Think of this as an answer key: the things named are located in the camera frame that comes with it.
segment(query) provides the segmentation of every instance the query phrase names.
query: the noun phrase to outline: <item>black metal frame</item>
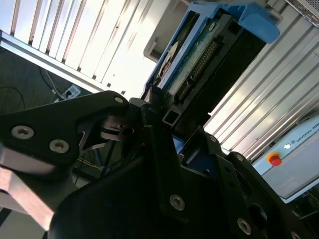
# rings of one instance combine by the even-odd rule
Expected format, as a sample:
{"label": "black metal frame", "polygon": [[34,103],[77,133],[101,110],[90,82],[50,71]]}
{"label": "black metal frame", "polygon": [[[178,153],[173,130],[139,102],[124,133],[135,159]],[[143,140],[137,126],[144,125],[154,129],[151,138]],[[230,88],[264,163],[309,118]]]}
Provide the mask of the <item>black metal frame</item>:
{"label": "black metal frame", "polygon": [[[110,139],[123,141],[124,165],[62,201],[51,221],[51,239],[265,238],[249,212],[252,204],[267,215],[268,238],[290,239],[292,233],[313,238],[242,155],[233,152],[225,157],[218,141],[201,127],[182,152],[184,162],[187,166],[190,157],[204,157],[214,166],[203,174],[180,165],[161,116],[143,100],[131,99],[129,104],[115,92],[103,92],[2,116],[0,122],[0,141],[6,148],[31,158],[32,170],[42,163],[53,165],[54,174],[44,170],[35,174],[16,158],[4,160],[1,167],[26,173],[42,184],[65,178],[79,152],[109,140],[101,131],[107,129]],[[17,124],[32,127],[34,137],[13,138],[10,132]],[[129,127],[133,130],[127,135]],[[69,152],[49,151],[55,138],[67,141]],[[177,209],[172,195],[178,195],[184,206]]]}

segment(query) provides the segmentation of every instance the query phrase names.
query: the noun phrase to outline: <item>black cable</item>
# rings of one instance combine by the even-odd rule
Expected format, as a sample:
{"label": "black cable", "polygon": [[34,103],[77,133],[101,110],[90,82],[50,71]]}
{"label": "black cable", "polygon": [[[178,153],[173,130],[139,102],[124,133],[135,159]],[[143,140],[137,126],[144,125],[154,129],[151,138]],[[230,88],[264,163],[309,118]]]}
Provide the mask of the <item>black cable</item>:
{"label": "black cable", "polygon": [[104,162],[105,167],[108,167],[109,164],[110,164],[111,157],[112,157],[112,154],[113,154],[113,151],[114,151],[114,147],[115,147],[115,143],[116,143],[115,141],[111,142],[110,149],[108,151],[108,154],[106,155],[105,162]]}
{"label": "black cable", "polygon": [[[85,154],[84,154],[83,157],[82,157],[82,161],[81,161],[79,170],[81,170],[81,168],[82,168],[82,166],[83,166],[84,156],[85,156]],[[78,174],[78,176],[76,177],[76,180],[75,180],[75,182],[74,182],[74,185],[77,183],[78,179],[79,179],[79,174]]]}
{"label": "black cable", "polygon": [[21,96],[21,100],[22,100],[22,103],[23,103],[23,109],[25,110],[25,102],[24,102],[23,95],[21,94],[21,92],[16,87],[13,87],[13,86],[2,86],[2,87],[0,87],[0,90],[1,89],[12,89],[12,90],[15,90],[16,92],[18,92],[18,94]]}
{"label": "black cable", "polygon": [[[42,69],[41,69],[41,67],[39,67],[38,66],[38,68],[39,68],[39,72],[40,72],[40,75],[41,75],[41,78],[42,78],[42,80],[45,82],[45,84],[48,86],[48,88],[50,89],[50,91],[51,92],[55,92],[55,90],[49,85],[49,83],[47,83],[47,81],[45,80],[45,77],[44,77],[44,75],[43,75],[43,73],[42,73]],[[61,98],[60,96],[59,96],[59,94],[56,92],[55,93],[55,95],[57,96],[57,98],[59,99],[59,100],[64,100],[63,98]]]}

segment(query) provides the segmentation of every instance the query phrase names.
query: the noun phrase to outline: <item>hex bolt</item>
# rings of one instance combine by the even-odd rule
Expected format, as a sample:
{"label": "hex bolt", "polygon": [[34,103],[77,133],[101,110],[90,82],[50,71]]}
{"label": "hex bolt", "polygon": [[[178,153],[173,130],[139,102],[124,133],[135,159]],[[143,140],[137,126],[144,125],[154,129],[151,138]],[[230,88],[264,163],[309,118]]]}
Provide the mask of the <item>hex bolt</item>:
{"label": "hex bolt", "polygon": [[236,155],[236,158],[237,158],[239,161],[242,161],[242,162],[244,161],[243,157],[240,156],[239,154]]}
{"label": "hex bolt", "polygon": [[11,130],[11,134],[18,139],[29,139],[34,136],[34,131],[28,126],[18,125]]}
{"label": "hex bolt", "polygon": [[49,147],[55,153],[66,153],[70,148],[69,144],[62,139],[52,140]]}
{"label": "hex bolt", "polygon": [[183,211],[185,209],[185,202],[181,196],[173,194],[169,197],[169,201],[176,210]]}
{"label": "hex bolt", "polygon": [[300,236],[295,232],[291,232],[291,236],[293,237],[293,239],[301,239]]}
{"label": "hex bolt", "polygon": [[238,224],[238,227],[240,228],[240,230],[242,230],[244,234],[246,234],[246,235],[250,235],[251,234],[251,227],[248,224],[248,222],[246,222],[245,219],[238,218],[237,219],[237,224]]}
{"label": "hex bolt", "polygon": [[119,103],[123,103],[124,101],[123,101],[123,99],[121,99],[120,97],[115,97],[114,98],[117,102],[119,102]]}

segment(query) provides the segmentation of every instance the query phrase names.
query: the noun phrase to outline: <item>metal plate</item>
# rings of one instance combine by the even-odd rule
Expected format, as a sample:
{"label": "metal plate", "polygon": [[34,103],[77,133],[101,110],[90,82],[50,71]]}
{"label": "metal plate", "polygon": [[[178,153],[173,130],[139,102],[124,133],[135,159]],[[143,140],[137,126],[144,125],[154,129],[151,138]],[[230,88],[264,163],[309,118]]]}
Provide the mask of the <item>metal plate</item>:
{"label": "metal plate", "polygon": [[290,6],[282,16],[280,38],[263,48],[211,112],[205,127],[223,148],[248,159],[319,101],[319,29]]}

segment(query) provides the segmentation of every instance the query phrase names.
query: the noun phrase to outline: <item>white slatted panel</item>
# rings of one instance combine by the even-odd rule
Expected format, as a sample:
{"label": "white slatted panel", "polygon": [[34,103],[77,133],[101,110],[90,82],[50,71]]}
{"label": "white slatted panel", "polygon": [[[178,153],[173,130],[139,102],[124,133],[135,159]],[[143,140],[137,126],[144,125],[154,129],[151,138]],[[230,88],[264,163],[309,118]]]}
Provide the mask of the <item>white slatted panel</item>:
{"label": "white slatted panel", "polygon": [[319,102],[319,29],[290,6],[282,16],[280,38],[263,48],[205,127],[223,148],[249,159]]}
{"label": "white slatted panel", "polygon": [[87,90],[129,98],[141,95],[155,66],[143,50],[170,0],[3,1],[2,47]]}

